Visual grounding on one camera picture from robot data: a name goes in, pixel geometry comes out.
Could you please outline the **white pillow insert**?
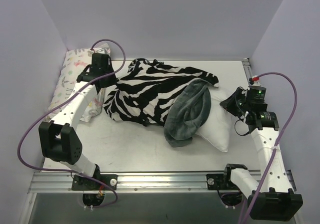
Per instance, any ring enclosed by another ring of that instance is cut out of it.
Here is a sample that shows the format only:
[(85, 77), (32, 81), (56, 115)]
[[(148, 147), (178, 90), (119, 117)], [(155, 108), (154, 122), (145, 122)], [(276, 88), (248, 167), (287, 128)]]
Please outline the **white pillow insert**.
[(221, 88), (209, 87), (208, 89), (211, 96), (211, 110), (206, 122), (199, 128), (196, 135), (209, 142), (220, 152), (227, 153), (232, 116), (220, 106), (220, 102), (226, 100), (229, 95)]

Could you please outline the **zebra pillowcase with grey lining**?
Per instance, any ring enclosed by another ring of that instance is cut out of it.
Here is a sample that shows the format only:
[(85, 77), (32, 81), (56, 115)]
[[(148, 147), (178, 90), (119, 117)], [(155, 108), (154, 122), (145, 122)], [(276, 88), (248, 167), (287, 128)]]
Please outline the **zebra pillowcase with grey lining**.
[(210, 87), (218, 87), (214, 74), (194, 67), (175, 67), (158, 60), (133, 60), (117, 79), (103, 105), (114, 121), (163, 127), (173, 148), (189, 145), (207, 121), (212, 106)]

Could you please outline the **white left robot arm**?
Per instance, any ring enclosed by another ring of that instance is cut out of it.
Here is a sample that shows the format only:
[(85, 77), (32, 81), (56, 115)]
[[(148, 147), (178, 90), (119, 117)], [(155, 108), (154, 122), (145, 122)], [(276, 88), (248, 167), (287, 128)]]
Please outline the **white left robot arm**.
[(38, 131), (44, 157), (84, 174), (84, 185), (97, 189), (101, 184), (100, 175), (95, 173), (97, 165), (82, 154), (76, 129), (89, 103), (117, 79), (108, 54), (94, 53), (91, 59), (91, 64), (78, 75), (69, 102), (50, 122), (42, 122)]

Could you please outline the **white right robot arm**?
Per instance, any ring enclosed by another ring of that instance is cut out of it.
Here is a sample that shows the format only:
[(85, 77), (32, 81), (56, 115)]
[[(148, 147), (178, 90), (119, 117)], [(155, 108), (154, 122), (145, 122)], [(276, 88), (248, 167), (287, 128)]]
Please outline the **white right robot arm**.
[(280, 127), (277, 115), (267, 110), (266, 88), (238, 87), (220, 106), (248, 126), (259, 159), (261, 178), (257, 181), (243, 164), (227, 164), (222, 183), (235, 186), (245, 196), (247, 212), (242, 217), (256, 220), (290, 221), (303, 205), (289, 181), (279, 145)]

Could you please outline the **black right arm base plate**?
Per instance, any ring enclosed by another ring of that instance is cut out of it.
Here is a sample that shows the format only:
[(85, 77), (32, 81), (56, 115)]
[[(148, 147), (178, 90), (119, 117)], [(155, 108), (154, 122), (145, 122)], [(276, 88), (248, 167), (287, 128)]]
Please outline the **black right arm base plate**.
[(208, 190), (219, 190), (219, 191), (239, 191), (239, 188), (234, 185), (230, 180), (224, 177), (223, 174), (207, 174), (206, 183)]

